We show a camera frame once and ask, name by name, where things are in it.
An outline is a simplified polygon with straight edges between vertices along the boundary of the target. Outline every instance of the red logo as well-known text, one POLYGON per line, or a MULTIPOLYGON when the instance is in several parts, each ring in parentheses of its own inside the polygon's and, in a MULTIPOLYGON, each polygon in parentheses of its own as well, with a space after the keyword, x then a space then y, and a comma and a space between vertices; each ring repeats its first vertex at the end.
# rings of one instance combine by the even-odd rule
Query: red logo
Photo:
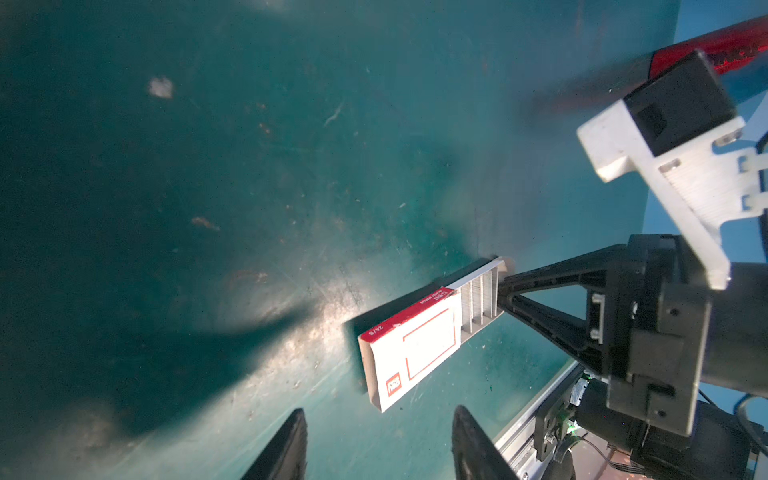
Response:
POLYGON ((391 379, 386 381, 386 391, 389 396, 400 390, 402 383, 400 383, 400 374, 396 373, 391 379))

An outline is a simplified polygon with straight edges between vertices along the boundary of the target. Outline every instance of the green plastic surface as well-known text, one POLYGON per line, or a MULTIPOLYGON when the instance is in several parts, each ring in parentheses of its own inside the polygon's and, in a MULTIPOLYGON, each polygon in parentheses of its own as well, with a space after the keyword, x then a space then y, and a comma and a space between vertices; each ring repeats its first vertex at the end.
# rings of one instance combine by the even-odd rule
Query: green plastic surface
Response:
POLYGON ((0 6, 0 478, 235 479, 299 406, 308 479, 452 478, 456 405, 493 437, 564 354, 503 316, 382 414, 349 321, 639 232, 575 135, 605 105, 536 98, 677 7, 0 6))

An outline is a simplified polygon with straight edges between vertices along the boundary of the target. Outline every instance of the red handle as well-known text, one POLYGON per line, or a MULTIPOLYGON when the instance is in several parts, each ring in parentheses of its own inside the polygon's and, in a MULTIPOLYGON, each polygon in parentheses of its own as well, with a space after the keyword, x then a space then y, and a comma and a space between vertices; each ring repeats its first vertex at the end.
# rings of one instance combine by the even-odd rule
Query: red handle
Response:
POLYGON ((718 74, 738 70, 768 51, 768 15, 662 48, 650 63, 649 78, 656 78, 696 49, 707 54, 718 74))

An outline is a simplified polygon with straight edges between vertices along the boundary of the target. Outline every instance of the blue wall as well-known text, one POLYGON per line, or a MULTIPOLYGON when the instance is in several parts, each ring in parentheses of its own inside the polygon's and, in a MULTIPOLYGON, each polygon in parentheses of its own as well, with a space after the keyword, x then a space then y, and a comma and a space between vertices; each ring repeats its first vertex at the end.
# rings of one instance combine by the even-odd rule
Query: blue wall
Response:
MULTIPOLYGON (((768 14, 768 2, 764 0, 740 0, 719 2, 683 0, 677 20, 675 42, 685 41, 734 23, 768 14)), ((741 116, 747 121, 742 140, 734 147, 754 145, 755 141, 768 130, 768 97, 757 95, 739 105, 741 116)), ((679 233, 659 200, 648 195, 643 233, 679 233)), ((736 220, 723 225, 723 248, 733 262, 765 262, 766 257, 760 242, 756 219, 736 220)), ((736 401, 743 395, 731 389, 703 384, 701 389, 722 409, 732 411, 736 401)), ((753 422, 768 425, 768 401, 756 399, 749 407, 753 422)))

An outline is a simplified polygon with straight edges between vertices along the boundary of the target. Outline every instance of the white box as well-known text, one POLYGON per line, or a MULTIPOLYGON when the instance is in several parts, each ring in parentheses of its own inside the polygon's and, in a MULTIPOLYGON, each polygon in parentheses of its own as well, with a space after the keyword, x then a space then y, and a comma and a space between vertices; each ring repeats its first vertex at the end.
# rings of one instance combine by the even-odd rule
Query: white box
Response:
POLYGON ((358 337, 371 403, 384 412, 462 343, 458 290, 441 288, 358 337))

